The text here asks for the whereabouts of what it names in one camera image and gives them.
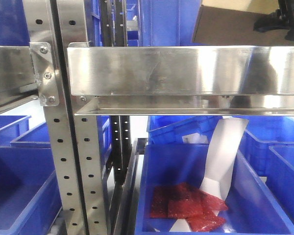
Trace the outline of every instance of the black plastic part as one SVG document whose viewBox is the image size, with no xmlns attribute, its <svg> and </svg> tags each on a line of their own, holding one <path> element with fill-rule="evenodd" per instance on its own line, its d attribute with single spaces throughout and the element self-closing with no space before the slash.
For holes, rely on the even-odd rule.
<svg viewBox="0 0 294 235">
<path fill-rule="evenodd" d="M 263 16 L 254 24 L 254 30 L 261 33 L 275 29 L 290 29 L 288 20 L 282 19 L 280 10 Z"/>
<path fill-rule="evenodd" d="M 294 0 L 279 0 L 280 9 L 260 18 L 254 24 L 254 30 L 267 32 L 276 29 L 288 29 L 286 40 L 294 41 Z"/>
</svg>

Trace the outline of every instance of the hole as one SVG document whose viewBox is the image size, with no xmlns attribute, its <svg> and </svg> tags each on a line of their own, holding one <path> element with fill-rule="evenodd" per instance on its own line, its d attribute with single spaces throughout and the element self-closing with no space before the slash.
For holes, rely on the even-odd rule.
<svg viewBox="0 0 294 235">
<path fill-rule="evenodd" d="M 76 21 L 69 21 L 70 25 L 76 25 Z"/>
<path fill-rule="evenodd" d="M 40 19 L 37 19 L 37 20 L 36 20 L 36 24 L 43 24 L 43 21 L 40 20 Z"/>
</svg>

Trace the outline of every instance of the stainless steel shelf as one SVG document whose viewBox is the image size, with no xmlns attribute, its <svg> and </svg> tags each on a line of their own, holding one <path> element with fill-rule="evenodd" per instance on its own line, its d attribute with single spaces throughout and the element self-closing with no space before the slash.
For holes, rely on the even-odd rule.
<svg viewBox="0 0 294 235">
<path fill-rule="evenodd" d="M 0 46 L 0 110 L 36 89 L 29 47 Z"/>
<path fill-rule="evenodd" d="M 294 95 L 99 96 L 75 115 L 289 115 Z"/>
<path fill-rule="evenodd" d="M 294 47 L 68 48 L 72 95 L 294 95 Z"/>
</svg>

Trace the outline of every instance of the metal rack frame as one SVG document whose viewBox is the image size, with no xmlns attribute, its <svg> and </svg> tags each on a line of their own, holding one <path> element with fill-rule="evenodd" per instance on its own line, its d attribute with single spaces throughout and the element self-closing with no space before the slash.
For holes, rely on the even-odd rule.
<svg viewBox="0 0 294 235">
<path fill-rule="evenodd" d="M 120 47 L 92 47 L 91 0 L 23 0 L 68 235 L 128 229 L 121 226 L 127 190 L 137 144 L 146 141 L 131 151 L 126 115 L 294 115 L 294 47 L 123 48 L 126 0 L 114 1 L 115 36 L 111 6 L 100 3 L 103 43 Z M 98 115 L 116 115 L 107 165 L 100 157 Z M 116 185 L 109 204 L 111 167 Z"/>
</svg>

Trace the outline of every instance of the perforated metal upright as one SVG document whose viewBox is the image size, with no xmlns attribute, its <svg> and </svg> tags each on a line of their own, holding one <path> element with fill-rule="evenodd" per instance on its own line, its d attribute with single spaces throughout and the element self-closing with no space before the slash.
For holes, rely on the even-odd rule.
<svg viewBox="0 0 294 235">
<path fill-rule="evenodd" d="M 87 235 L 74 120 L 55 0 L 23 0 L 68 235 Z"/>
</svg>

